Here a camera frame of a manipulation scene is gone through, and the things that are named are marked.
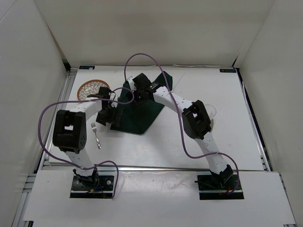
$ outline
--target white wall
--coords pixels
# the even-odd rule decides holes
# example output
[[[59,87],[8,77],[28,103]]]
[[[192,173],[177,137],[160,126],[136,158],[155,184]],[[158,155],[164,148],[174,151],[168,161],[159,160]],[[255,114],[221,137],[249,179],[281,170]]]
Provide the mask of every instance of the white wall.
[[[240,64],[274,0],[35,0],[71,66]],[[150,64],[138,57],[134,65]]]
[[[0,2],[0,225],[4,227],[11,226],[27,174],[41,155],[40,112],[58,99],[66,76],[34,2],[12,4]],[[45,116],[43,138],[52,114]]]
[[[273,168],[303,226],[303,1],[275,2],[240,70]]]

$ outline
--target black mounting plate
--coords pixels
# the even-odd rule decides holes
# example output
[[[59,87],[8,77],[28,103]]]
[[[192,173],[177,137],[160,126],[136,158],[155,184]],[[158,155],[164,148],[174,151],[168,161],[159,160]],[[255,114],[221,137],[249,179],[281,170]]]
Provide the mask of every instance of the black mounting plate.
[[[221,187],[220,184],[214,182],[214,177],[209,175],[198,175],[197,176],[198,187],[199,187],[199,195],[200,200],[243,200],[243,190],[241,183],[237,190],[233,193],[226,193],[229,189],[232,191],[237,184],[238,176],[236,174],[232,175],[230,179],[226,182],[226,186]]]
[[[115,177],[113,175],[99,175],[98,179],[99,185],[103,186],[102,190],[91,192],[89,188],[79,182],[78,176],[74,175],[71,184],[70,198],[111,199],[113,197],[112,191]]]

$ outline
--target dark green cloth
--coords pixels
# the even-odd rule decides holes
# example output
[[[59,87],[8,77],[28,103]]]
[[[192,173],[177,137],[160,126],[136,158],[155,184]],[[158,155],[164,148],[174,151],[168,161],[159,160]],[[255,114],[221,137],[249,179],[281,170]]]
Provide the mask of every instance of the dark green cloth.
[[[172,77],[165,72],[169,87],[172,90]],[[157,77],[157,80],[161,84],[166,84],[163,74]],[[124,83],[123,87],[130,88],[128,84]],[[128,93],[126,89],[123,89],[119,97],[120,102],[127,102],[128,99],[125,95]],[[133,109],[130,104],[121,105],[118,104],[117,108],[123,108],[123,113],[120,119],[120,126],[111,125],[111,130],[129,132],[134,134],[143,134],[151,126],[153,121],[157,118],[164,105],[156,103],[152,100],[147,101],[137,109]]]

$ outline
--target white tabletop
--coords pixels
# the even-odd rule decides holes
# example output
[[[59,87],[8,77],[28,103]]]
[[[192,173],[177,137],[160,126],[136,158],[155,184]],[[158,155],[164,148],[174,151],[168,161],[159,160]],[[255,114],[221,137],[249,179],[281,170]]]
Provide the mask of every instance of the white tabletop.
[[[196,172],[121,172],[116,197],[69,198],[73,172],[38,171],[34,227],[283,227],[295,224],[278,173],[240,172],[243,200],[199,200]]]
[[[78,70],[69,100],[77,100],[78,88],[88,80],[103,80],[111,89],[121,87],[124,82],[123,69],[96,66],[94,70]],[[176,94],[192,101],[199,99],[216,108],[213,135],[219,150],[234,158],[240,170],[263,170],[237,73],[221,73],[213,68],[165,67],[164,70],[173,77],[173,91]],[[127,68],[128,77],[141,72],[151,81],[160,74],[157,67]],[[87,121],[86,143],[88,154],[95,164],[113,160],[122,166],[208,168],[206,159],[193,160],[185,155],[177,114],[167,107],[163,108],[144,135],[112,131],[110,125],[105,127],[97,124],[101,150],[96,146],[90,127],[96,116]],[[202,154],[198,145],[186,135],[185,141],[191,155]],[[52,146],[51,152],[60,158],[67,158],[57,147]],[[49,161],[60,163],[53,158]]]

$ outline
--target silver fork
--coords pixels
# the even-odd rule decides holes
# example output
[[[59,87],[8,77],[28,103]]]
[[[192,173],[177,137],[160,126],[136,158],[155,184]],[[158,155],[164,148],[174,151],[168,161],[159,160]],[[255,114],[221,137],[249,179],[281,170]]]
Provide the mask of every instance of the silver fork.
[[[95,136],[96,136],[96,142],[97,142],[97,146],[99,149],[101,149],[101,145],[99,143],[99,140],[98,140],[98,137],[97,137],[97,127],[95,125],[95,123],[93,122],[91,125],[91,129],[93,130],[93,132],[95,133]]]

